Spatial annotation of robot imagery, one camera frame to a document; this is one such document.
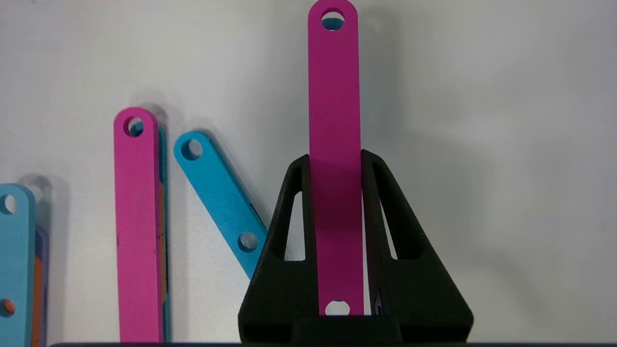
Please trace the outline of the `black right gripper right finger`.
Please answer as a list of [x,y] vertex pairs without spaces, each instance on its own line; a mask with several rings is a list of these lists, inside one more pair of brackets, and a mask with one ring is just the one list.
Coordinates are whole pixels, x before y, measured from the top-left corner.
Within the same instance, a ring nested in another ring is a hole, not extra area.
[[474,317],[392,171],[362,150],[371,343],[464,343]]

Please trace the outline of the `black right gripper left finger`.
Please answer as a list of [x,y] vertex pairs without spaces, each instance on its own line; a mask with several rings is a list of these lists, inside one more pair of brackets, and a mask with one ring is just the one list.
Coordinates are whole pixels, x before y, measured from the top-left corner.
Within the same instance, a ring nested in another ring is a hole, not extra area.
[[[286,261],[295,196],[302,195],[306,257]],[[288,167],[266,240],[238,313],[244,344],[297,344],[302,323],[318,317],[317,238],[310,183],[310,157]]]

